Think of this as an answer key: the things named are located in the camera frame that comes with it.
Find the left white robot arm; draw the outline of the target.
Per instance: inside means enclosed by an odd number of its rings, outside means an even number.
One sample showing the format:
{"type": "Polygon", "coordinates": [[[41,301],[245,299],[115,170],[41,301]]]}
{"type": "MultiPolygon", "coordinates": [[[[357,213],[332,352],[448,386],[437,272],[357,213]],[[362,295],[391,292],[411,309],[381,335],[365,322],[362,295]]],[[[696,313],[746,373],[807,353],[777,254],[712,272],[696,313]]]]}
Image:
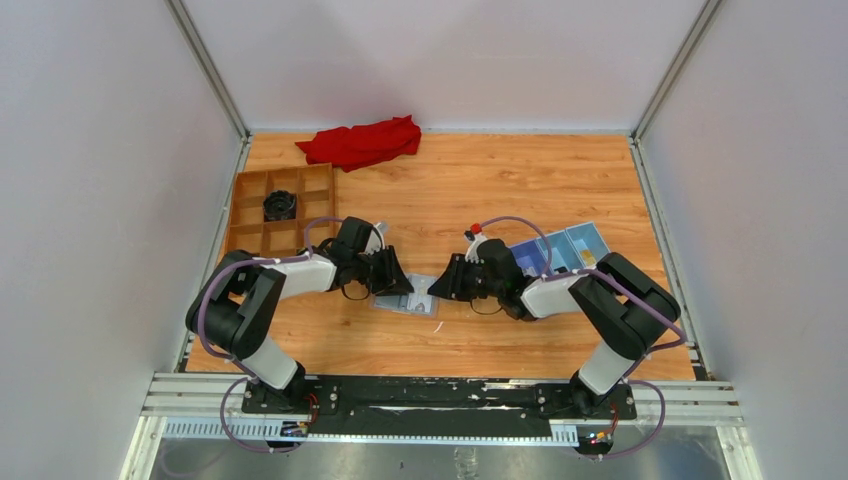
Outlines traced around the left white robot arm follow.
{"type": "Polygon", "coordinates": [[[280,301],[332,292],[356,282],[373,296],[400,296],[414,288],[380,228],[349,216],[336,236],[299,255],[261,257],[228,252],[189,307],[186,328],[211,355],[232,361],[268,387],[268,400],[283,413],[306,400],[304,367],[271,338],[280,301]]]}

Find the white printed credit card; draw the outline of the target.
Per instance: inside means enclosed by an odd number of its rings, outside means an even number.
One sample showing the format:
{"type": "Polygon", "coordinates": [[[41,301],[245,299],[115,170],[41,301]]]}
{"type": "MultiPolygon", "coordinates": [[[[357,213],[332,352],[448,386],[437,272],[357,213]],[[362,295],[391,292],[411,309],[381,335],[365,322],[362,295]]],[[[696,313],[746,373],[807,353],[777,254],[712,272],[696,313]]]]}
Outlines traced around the white printed credit card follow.
{"type": "Polygon", "coordinates": [[[401,298],[399,307],[404,313],[433,316],[437,305],[437,299],[427,293],[410,293],[401,298]]]}

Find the blue plastic box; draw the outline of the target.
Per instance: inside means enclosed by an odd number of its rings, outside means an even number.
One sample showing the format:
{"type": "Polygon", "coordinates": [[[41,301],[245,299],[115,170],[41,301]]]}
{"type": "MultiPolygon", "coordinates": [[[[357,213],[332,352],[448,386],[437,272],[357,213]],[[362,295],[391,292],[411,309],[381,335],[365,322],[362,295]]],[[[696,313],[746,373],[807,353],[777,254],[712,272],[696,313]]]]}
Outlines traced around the blue plastic box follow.
{"type": "Polygon", "coordinates": [[[540,276],[548,258],[551,258],[550,266],[546,269],[548,274],[593,268],[611,252],[593,222],[567,227],[548,234],[546,238],[552,249],[551,255],[548,255],[545,242],[541,238],[510,247],[518,266],[526,275],[540,276]]]}

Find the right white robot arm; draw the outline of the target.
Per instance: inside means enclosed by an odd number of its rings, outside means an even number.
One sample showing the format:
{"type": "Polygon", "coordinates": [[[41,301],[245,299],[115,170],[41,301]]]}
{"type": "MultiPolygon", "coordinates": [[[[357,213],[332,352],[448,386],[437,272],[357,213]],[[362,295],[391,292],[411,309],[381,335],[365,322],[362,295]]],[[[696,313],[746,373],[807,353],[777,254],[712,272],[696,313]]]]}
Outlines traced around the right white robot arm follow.
{"type": "Polygon", "coordinates": [[[611,403],[611,391],[677,326],[682,309],[660,284],[618,252],[607,252],[574,269],[562,262],[554,239],[539,238],[510,247],[487,237],[481,225],[465,233],[469,247],[451,257],[429,287],[429,295],[471,303],[493,297],[515,320],[536,321],[581,312],[600,337],[589,359],[572,377],[571,403],[584,417],[596,417],[611,403]]]}

